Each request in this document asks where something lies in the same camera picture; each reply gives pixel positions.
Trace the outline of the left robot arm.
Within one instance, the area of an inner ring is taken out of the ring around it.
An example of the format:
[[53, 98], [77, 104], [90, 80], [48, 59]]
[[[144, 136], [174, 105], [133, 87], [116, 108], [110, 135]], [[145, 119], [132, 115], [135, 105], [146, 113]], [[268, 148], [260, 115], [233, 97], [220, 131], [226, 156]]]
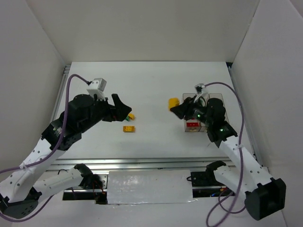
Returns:
[[102, 186], [100, 178], [85, 164], [76, 164], [44, 180], [40, 180], [40, 177], [95, 124], [100, 121], [122, 122], [126, 119], [131, 107], [123, 104], [118, 94], [112, 94], [112, 99], [113, 105], [106, 99], [98, 99], [96, 95], [82, 94], [66, 102], [65, 111], [43, 131], [29, 156], [0, 183], [0, 211], [3, 215], [20, 222], [44, 199], [65, 189]]

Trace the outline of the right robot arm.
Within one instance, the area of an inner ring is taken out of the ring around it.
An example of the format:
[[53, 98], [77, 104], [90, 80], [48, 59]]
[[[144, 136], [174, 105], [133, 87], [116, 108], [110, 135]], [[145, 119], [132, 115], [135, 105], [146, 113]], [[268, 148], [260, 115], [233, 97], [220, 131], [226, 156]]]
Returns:
[[233, 170], [223, 161], [209, 164], [206, 169], [211, 179], [233, 191], [252, 218], [261, 220], [285, 207], [285, 182], [275, 179], [241, 144], [240, 135], [225, 119], [221, 99], [210, 98], [204, 103], [188, 97], [180, 103], [171, 98], [168, 109], [179, 119], [197, 120], [205, 125], [209, 140], [236, 166]]

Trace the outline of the red lego brick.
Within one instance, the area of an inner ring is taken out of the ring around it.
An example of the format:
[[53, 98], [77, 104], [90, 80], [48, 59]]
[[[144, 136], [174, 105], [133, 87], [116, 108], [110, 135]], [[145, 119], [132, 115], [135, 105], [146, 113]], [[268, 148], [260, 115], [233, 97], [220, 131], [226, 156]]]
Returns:
[[200, 127], [198, 122], [186, 122], [187, 127]]

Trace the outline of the yellow oval lego piece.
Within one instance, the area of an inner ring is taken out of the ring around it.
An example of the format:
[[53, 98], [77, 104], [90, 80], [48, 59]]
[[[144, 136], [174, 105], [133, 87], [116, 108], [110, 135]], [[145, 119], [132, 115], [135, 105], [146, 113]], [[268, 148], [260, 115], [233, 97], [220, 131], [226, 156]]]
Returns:
[[179, 106], [180, 105], [180, 101], [178, 98], [174, 97], [174, 98], [170, 98], [168, 101], [168, 110], [171, 111], [171, 108]]

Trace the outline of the yellow sloped lego brick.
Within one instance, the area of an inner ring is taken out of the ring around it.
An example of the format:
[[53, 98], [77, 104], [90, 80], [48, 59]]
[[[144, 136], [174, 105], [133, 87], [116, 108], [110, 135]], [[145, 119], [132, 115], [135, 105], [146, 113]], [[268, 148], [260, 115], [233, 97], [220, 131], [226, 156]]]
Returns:
[[134, 120], [134, 119], [135, 119], [135, 115], [132, 114], [132, 113], [130, 113], [130, 114], [128, 114], [128, 118], [129, 118], [130, 120]]

